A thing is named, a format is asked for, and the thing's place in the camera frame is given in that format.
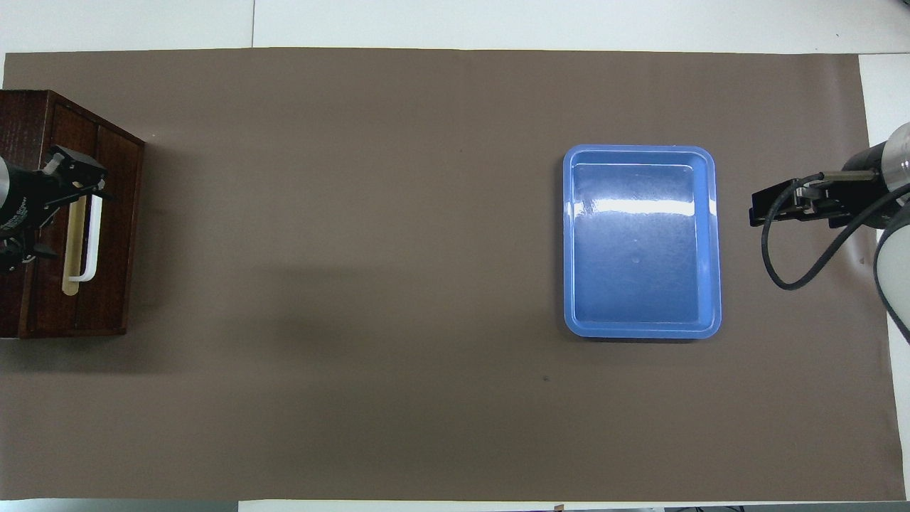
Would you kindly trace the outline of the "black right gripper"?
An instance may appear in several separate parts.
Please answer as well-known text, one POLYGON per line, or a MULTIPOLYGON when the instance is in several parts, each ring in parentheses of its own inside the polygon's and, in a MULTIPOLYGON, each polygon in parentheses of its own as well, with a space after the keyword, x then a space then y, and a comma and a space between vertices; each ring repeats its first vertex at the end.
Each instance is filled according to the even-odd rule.
MULTIPOLYGON (((885 142, 871 146, 848 160, 841 172, 881 171, 881 160, 885 142)), ((833 190, 833 182, 825 174, 813 174, 805 178, 792 178, 780 184, 761 189, 751 195, 749 223, 751 227, 760 227, 765 223, 770 208, 782 198, 780 210, 773 215, 773 222, 798 220, 800 223, 825 220, 828 227, 844 227, 871 206, 878 198, 887 194, 888 188, 882 179, 875 175, 871 181, 848 181, 841 184, 841 198, 833 190)), ((871 214, 864 225, 872 229, 883 230, 887 226, 888 205, 871 214)))

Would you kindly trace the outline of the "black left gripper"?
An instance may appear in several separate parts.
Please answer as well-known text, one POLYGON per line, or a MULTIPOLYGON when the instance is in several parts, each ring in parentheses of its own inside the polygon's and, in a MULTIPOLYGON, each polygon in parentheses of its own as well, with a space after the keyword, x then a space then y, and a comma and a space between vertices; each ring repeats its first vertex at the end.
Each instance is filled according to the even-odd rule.
POLYGON ((113 201, 105 191, 108 170, 87 154, 52 145, 41 171, 27 171, 1 159, 1 272, 11 274, 35 259, 59 254, 34 239, 16 236, 38 230, 51 210, 87 196, 113 201))

